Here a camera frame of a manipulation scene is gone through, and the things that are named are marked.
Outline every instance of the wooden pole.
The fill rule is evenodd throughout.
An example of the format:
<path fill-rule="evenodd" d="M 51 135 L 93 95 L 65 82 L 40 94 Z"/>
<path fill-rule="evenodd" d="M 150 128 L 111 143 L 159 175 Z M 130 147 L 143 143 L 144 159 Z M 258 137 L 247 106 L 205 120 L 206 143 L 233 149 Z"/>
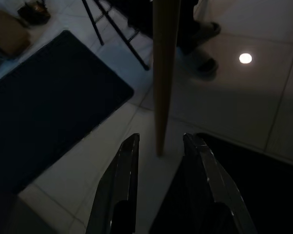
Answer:
<path fill-rule="evenodd" d="M 153 0 L 153 90 L 156 152 L 163 154 L 181 0 Z"/>

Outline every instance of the black chair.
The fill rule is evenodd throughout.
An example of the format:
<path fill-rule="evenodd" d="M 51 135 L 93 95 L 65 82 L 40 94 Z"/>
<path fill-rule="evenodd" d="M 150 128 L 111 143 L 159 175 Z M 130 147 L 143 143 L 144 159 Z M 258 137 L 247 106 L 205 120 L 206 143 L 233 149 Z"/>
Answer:
<path fill-rule="evenodd" d="M 109 11 L 111 11 L 111 9 L 116 9 L 117 11 L 119 11 L 122 15 L 124 15 L 128 20 L 133 20 L 135 19 L 135 17 L 137 17 L 140 12 L 138 12 L 138 9 L 135 9 L 136 6 L 138 6 L 138 4 L 136 3 L 136 1 L 134 0 L 108 0 L 107 3 L 110 5 L 109 9 L 106 10 L 100 0 L 93 0 L 95 2 L 95 4 L 98 6 L 98 8 L 100 9 L 100 11 L 102 12 L 102 15 L 100 15 L 98 18 L 93 19 L 92 13 L 89 9 L 89 6 L 87 4 L 86 0 L 82 0 L 87 14 L 89 15 L 89 18 L 92 22 L 93 28 L 99 38 L 99 41 L 101 43 L 101 45 L 104 45 L 104 42 L 102 40 L 102 37 L 100 35 L 100 32 L 96 26 L 96 23 L 98 23 L 103 17 L 106 17 L 107 20 L 109 21 L 109 23 L 112 25 L 112 27 L 116 30 L 117 34 L 121 37 L 121 39 L 123 40 L 123 42 L 127 45 L 127 47 L 131 50 L 131 52 L 133 53 L 133 55 L 138 59 L 138 61 L 141 63 L 141 65 L 143 66 L 143 68 L 148 71 L 150 68 L 149 66 L 147 66 L 145 64 L 145 62 L 143 61 L 143 59 L 140 57 L 140 55 L 137 53 L 137 51 L 132 47 L 132 45 L 130 44 L 130 42 L 139 34 L 140 29 L 138 29 L 137 27 L 135 28 L 135 32 L 134 34 L 127 39 L 124 34 L 122 33 L 122 31 L 119 29 L 119 27 L 116 25 L 116 23 L 113 21 L 113 19 L 109 16 Z M 150 14 L 148 14 L 148 17 L 152 17 L 152 3 L 149 2 L 148 0 L 141 0 L 139 1 L 139 5 L 143 5 L 143 7 L 147 7 L 150 10 Z"/>

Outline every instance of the person's foot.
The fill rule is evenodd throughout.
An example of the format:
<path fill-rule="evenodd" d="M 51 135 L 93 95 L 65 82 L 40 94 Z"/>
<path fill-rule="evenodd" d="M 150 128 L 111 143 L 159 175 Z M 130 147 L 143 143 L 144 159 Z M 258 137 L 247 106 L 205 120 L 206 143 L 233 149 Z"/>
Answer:
<path fill-rule="evenodd" d="M 196 70 L 201 77 L 209 77 L 213 75 L 219 67 L 217 61 L 198 47 L 188 55 L 184 55 L 183 59 L 186 65 L 191 70 Z"/>
<path fill-rule="evenodd" d="M 200 29 L 192 35 L 191 39 L 198 45 L 203 44 L 207 40 L 215 37 L 221 32 L 221 27 L 215 22 L 200 22 Z"/>

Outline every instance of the floor tile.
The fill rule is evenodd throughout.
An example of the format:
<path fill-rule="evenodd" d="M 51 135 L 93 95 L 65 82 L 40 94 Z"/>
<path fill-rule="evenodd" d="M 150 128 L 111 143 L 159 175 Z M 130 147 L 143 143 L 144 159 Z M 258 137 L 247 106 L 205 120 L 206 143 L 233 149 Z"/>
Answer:
<path fill-rule="evenodd" d="M 93 0 L 87 0 L 87 4 L 94 19 L 102 14 Z M 106 2 L 101 1 L 101 4 L 106 10 L 109 8 L 109 5 Z M 62 13 L 70 16 L 88 17 L 82 0 L 74 0 L 74 2 L 69 5 Z"/>
<path fill-rule="evenodd" d="M 73 224 L 70 227 L 69 234 L 85 234 L 85 226 L 77 219 L 74 220 Z"/>
<path fill-rule="evenodd" d="M 135 106 L 123 105 L 34 183 L 76 214 L 97 175 L 115 156 L 135 111 Z"/>
<path fill-rule="evenodd" d="M 46 25 L 35 27 L 29 30 L 32 45 L 30 45 L 30 47 L 23 52 L 23 54 L 20 56 L 20 58 L 17 59 L 17 61 L 26 61 L 32 54 L 34 54 L 41 47 L 52 41 L 63 30 L 65 30 L 65 28 L 59 22 L 58 15 L 53 15 Z"/>
<path fill-rule="evenodd" d="M 110 161 L 105 165 L 105 167 L 102 168 L 101 172 L 97 174 L 96 178 L 93 180 L 93 183 L 90 186 L 90 189 L 85 196 L 81 206 L 79 207 L 77 213 L 76 213 L 76 218 L 81 220 L 84 224 L 85 227 L 88 226 L 88 221 L 90 214 L 92 212 L 92 205 L 94 201 L 94 197 L 96 195 L 97 187 L 99 184 L 99 181 L 101 179 L 101 176 L 105 172 L 105 170 L 108 168 L 109 163 L 112 161 L 113 157 L 110 159 Z"/>
<path fill-rule="evenodd" d="M 24 5 L 23 0 L 0 0 L 0 10 L 3 10 L 14 17 L 18 17 L 18 9 Z"/>
<path fill-rule="evenodd" d="M 293 67 L 269 139 L 267 152 L 293 162 Z"/>
<path fill-rule="evenodd" d="M 293 59 L 293 46 L 220 35 L 203 48 L 218 61 L 217 74 L 213 80 L 199 78 L 191 63 L 178 56 L 170 115 L 264 149 Z M 250 53 L 252 62 L 240 63 L 242 53 Z M 153 90 L 142 107 L 153 109 Z"/>
<path fill-rule="evenodd" d="M 124 138 L 133 133 L 140 134 L 136 233 L 148 233 L 160 208 L 184 155 L 183 134 L 199 132 L 202 130 L 197 127 L 169 120 L 164 155 L 157 157 L 154 113 L 143 108 L 138 109 Z"/>
<path fill-rule="evenodd" d="M 0 79 L 19 65 L 17 60 L 7 60 L 0 66 Z"/>
<path fill-rule="evenodd" d="M 51 200 L 35 185 L 29 185 L 19 197 L 36 212 L 51 228 L 66 234 L 73 222 L 73 216 Z"/>
<path fill-rule="evenodd" d="M 293 0 L 210 0 L 223 33 L 293 42 Z"/>
<path fill-rule="evenodd" d="M 51 14 L 62 13 L 73 1 L 76 0 L 46 0 L 46 7 Z"/>
<path fill-rule="evenodd" d="M 116 13 L 113 19 L 127 38 L 134 33 L 133 29 L 127 27 L 127 22 L 120 14 Z M 139 106 L 152 85 L 153 71 L 144 70 L 110 24 L 103 31 L 102 38 L 105 45 L 101 46 L 99 41 L 96 41 L 91 50 L 134 89 L 135 94 L 129 103 Z M 131 41 L 131 44 L 148 64 L 151 58 L 152 40 L 139 34 Z"/>
<path fill-rule="evenodd" d="M 63 27 L 63 30 L 67 29 L 71 31 L 87 47 L 91 47 L 94 42 L 98 40 L 89 18 L 74 17 L 64 14 L 59 15 L 58 18 Z M 99 30 L 105 27 L 103 23 L 104 22 L 102 21 L 97 24 Z"/>

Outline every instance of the dark pants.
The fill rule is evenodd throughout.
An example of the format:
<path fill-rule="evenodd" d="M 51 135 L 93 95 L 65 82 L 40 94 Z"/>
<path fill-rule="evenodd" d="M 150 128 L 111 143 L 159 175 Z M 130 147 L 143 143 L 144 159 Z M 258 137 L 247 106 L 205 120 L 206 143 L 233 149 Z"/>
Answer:
<path fill-rule="evenodd" d="M 190 40 L 200 24 L 194 21 L 193 8 L 198 0 L 182 0 L 180 7 L 180 19 L 177 46 L 184 53 L 189 53 L 196 46 Z M 153 38 L 153 4 L 149 0 L 131 0 L 128 14 L 128 24 L 138 28 L 143 34 Z"/>

